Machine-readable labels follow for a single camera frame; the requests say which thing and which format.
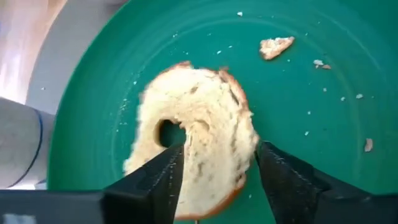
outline gray cylinder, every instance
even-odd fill
[[[46,179],[54,116],[0,98],[0,189]]]

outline bagel half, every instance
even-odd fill
[[[194,69],[179,63],[146,86],[139,127],[125,175],[161,153],[164,120],[185,129],[183,181],[176,220],[200,220],[222,211],[246,181],[259,140],[239,83],[226,70]]]

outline crumb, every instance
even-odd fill
[[[373,140],[372,139],[366,139],[366,144],[365,144],[365,152],[370,152],[373,148]]]
[[[289,48],[294,41],[294,37],[277,37],[275,39],[262,40],[260,42],[260,53],[265,60],[272,60]]]
[[[322,66],[323,69],[331,69],[330,65],[324,65]]]
[[[314,60],[313,64],[315,65],[315,68],[318,68],[319,66],[323,66],[322,60],[319,60],[319,59]]]

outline bread piece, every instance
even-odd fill
[[[265,60],[271,60],[290,47],[293,41],[294,37],[262,40],[260,42],[260,53]]]
[[[185,128],[183,182],[175,217],[199,220],[229,205],[245,181],[259,140],[246,96],[226,70],[194,69],[182,62],[146,86],[138,108],[138,135],[125,174],[165,148],[159,125],[169,119]]]

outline teal plate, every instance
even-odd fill
[[[120,179],[140,92],[165,68],[190,60],[230,68],[263,139],[364,190],[398,192],[398,31],[388,25],[397,8],[396,1],[359,0],[130,1],[65,91],[49,189],[100,189]],[[280,57],[260,57],[262,39],[288,36],[295,42]],[[331,70],[316,69],[315,59]],[[202,223],[243,222],[274,222],[254,166],[233,204]]]

